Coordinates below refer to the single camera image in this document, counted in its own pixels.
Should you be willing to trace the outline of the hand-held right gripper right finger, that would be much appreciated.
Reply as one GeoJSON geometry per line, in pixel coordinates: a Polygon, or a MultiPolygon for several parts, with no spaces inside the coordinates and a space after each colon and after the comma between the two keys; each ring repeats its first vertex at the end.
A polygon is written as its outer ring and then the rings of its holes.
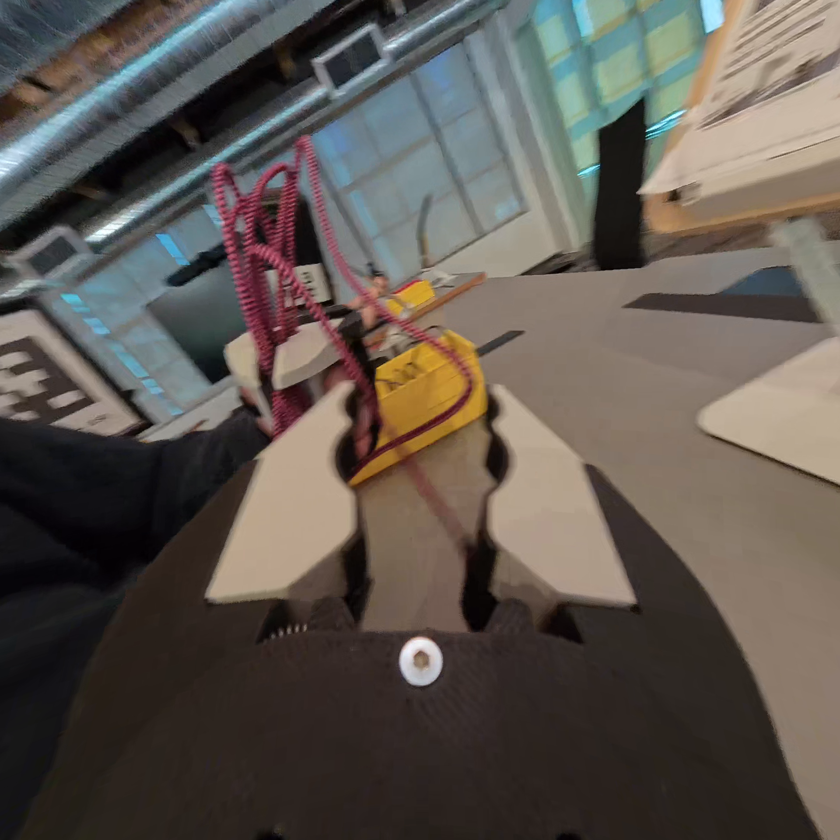
{"type": "Polygon", "coordinates": [[[485,426],[490,487],[465,562],[466,623],[488,624],[509,600],[535,624],[566,606],[635,609],[585,462],[504,386],[488,392],[485,426]]]}

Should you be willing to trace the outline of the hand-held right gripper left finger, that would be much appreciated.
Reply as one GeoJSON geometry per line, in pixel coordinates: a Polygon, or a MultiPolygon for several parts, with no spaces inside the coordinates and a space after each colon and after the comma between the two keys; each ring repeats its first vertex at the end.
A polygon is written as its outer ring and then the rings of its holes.
{"type": "Polygon", "coordinates": [[[337,452],[353,385],[336,385],[258,458],[206,589],[212,604],[315,602],[348,589],[342,552],[358,505],[337,452]]]}

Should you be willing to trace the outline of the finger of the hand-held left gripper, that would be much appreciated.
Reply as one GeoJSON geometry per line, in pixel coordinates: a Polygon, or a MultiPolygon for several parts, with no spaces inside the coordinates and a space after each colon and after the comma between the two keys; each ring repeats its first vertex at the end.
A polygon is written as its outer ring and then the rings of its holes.
{"type": "Polygon", "coordinates": [[[332,338],[320,324],[302,324],[274,353],[269,381],[274,391],[304,385],[324,391],[326,371],[342,361],[332,338]]]}
{"type": "Polygon", "coordinates": [[[243,332],[224,346],[224,361],[238,388],[255,402],[266,402],[266,378],[260,367],[256,340],[243,332]]]}

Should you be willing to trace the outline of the person's left forearm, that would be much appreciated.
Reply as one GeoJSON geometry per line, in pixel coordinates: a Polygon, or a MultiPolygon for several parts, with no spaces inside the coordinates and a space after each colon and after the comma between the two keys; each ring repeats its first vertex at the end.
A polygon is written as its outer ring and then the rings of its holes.
{"type": "Polygon", "coordinates": [[[2,419],[2,598],[116,587],[268,442],[248,409],[207,432],[152,443],[2,419]]]}

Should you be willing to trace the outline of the person's left hand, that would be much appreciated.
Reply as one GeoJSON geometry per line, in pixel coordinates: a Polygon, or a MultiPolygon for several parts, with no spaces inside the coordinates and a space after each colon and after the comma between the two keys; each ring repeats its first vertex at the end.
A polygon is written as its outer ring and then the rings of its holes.
{"type": "Polygon", "coordinates": [[[278,438],[286,432],[285,410],[280,405],[276,391],[240,386],[238,397],[242,407],[253,417],[258,430],[267,439],[278,438]]]}

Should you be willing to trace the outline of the yellow plastic bin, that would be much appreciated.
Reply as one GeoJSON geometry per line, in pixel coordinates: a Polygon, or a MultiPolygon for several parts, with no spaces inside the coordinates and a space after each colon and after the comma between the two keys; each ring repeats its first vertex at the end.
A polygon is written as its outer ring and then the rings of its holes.
{"type": "Polygon", "coordinates": [[[351,487],[486,414],[487,386],[477,347],[452,330],[434,338],[448,354],[417,343],[377,368],[381,430],[372,457],[350,478],[351,487]]]}

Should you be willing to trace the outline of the wooden desk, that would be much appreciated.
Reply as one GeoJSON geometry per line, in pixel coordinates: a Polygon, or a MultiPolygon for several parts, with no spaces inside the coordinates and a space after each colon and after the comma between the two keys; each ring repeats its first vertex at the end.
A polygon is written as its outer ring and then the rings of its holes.
{"type": "Polygon", "coordinates": [[[401,321],[418,322],[458,296],[487,279],[485,271],[450,275],[428,269],[405,281],[381,300],[386,309],[401,321]]]}

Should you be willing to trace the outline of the black office chair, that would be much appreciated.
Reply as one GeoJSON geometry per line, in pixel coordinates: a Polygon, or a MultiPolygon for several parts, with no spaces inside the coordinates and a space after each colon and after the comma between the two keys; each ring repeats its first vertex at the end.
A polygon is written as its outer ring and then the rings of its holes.
{"type": "Polygon", "coordinates": [[[639,190],[646,163],[646,100],[602,127],[591,256],[600,270],[629,270],[646,263],[643,201],[639,190]]]}

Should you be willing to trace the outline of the black wall screen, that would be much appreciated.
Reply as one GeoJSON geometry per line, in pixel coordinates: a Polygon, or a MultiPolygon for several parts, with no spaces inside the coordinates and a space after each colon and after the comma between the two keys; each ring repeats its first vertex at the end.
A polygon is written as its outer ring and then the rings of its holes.
{"type": "MultiPolygon", "coordinates": [[[[296,273],[319,303],[332,305],[333,289],[322,260],[308,200],[299,197],[294,223],[296,273]]],[[[246,331],[224,244],[200,252],[167,277],[164,294],[147,309],[211,384],[229,375],[224,347],[246,331]]]]}

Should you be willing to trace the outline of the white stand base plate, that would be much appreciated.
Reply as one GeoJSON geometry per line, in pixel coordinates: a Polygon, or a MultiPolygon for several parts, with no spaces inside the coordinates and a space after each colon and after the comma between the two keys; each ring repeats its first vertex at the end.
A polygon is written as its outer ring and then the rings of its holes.
{"type": "Polygon", "coordinates": [[[705,434],[839,485],[839,339],[825,339],[705,406],[705,434]]]}

